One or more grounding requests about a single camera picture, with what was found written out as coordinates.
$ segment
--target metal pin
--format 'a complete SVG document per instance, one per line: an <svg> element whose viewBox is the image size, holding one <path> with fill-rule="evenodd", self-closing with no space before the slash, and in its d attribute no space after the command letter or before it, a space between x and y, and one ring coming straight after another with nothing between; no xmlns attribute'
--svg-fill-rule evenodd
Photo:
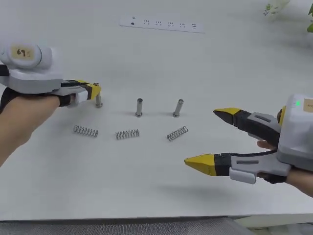
<svg viewBox="0 0 313 235"><path fill-rule="evenodd" d="M173 112L173 117L178 118L179 117L179 113L182 107L182 104L184 103L184 101L182 99L180 99L177 103L175 112Z"/></svg>
<svg viewBox="0 0 313 235"><path fill-rule="evenodd" d="M96 107L97 108L101 108L103 105L102 101L101 101L101 95L100 93L98 95L96 95Z"/></svg>
<svg viewBox="0 0 313 235"><path fill-rule="evenodd" d="M137 100L137 111L135 113L137 118L142 116L142 101L141 98Z"/></svg>

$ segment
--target metal spring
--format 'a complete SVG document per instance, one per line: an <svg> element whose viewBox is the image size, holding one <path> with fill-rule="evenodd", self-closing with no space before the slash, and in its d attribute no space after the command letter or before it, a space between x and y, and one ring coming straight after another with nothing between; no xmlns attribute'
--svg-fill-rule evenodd
<svg viewBox="0 0 313 235"><path fill-rule="evenodd" d="M176 131L173 131L172 133L168 134L166 136L166 138L169 140L169 141L173 141L175 140L176 138L178 138L179 136L182 136L183 134L187 133L188 132L188 129L186 126L183 126L181 127L180 129L176 130Z"/></svg>
<svg viewBox="0 0 313 235"><path fill-rule="evenodd" d="M98 133L99 133L98 130L94 130L91 128L87 128L84 126L78 126L78 125L74 126L73 131L74 131L74 133L84 135L84 136L91 136L91 137L97 137Z"/></svg>
<svg viewBox="0 0 313 235"><path fill-rule="evenodd" d="M134 129L134 130L129 130L129 131L120 131L115 133L116 139L121 140L129 137L137 137L139 136L139 130Z"/></svg>

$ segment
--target white tabletop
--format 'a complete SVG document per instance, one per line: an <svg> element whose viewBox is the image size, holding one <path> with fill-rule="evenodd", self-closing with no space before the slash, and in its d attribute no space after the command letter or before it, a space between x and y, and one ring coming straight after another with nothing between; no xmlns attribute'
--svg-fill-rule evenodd
<svg viewBox="0 0 313 235"><path fill-rule="evenodd" d="M290 94L312 94L311 1L291 2L274 23L263 16L266 3L1 1L1 37L57 48L65 79L99 82L104 106L58 109L12 154L0 168L0 220L313 213L313 199L289 185L213 178L183 162L260 151L215 108L275 115ZM120 27L131 14L203 23L205 34ZM180 98L181 116L173 118ZM99 136L75 135L74 125ZM184 125L189 132L168 142ZM140 137L115 139L128 129Z"/></svg>

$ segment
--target power strip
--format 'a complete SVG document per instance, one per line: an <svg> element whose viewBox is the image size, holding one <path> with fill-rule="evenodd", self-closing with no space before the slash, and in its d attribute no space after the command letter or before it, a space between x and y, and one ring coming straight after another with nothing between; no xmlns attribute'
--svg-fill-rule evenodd
<svg viewBox="0 0 313 235"><path fill-rule="evenodd" d="M126 16L121 17L120 26L135 28L152 28L171 31L182 31L192 33L204 33L203 25L200 23L173 22L150 17Z"/></svg>

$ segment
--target hand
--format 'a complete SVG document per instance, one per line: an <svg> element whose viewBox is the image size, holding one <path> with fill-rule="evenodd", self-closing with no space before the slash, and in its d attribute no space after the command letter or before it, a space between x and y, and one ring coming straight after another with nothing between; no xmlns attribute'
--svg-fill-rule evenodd
<svg viewBox="0 0 313 235"><path fill-rule="evenodd" d="M0 114L0 166L59 107L57 96L12 99Z"/></svg>
<svg viewBox="0 0 313 235"><path fill-rule="evenodd" d="M257 141L256 143L260 148L266 148L266 149L270 149L270 150L274 150L275 147L273 147L272 145L270 145L269 143L267 143L266 141Z"/></svg>
<svg viewBox="0 0 313 235"><path fill-rule="evenodd" d="M258 141L257 145L261 148L270 150L275 149L266 141ZM261 178L266 178L268 177L268 174L260 173L258 176ZM313 197L313 172L292 168L288 173L286 183L296 187L306 195Z"/></svg>

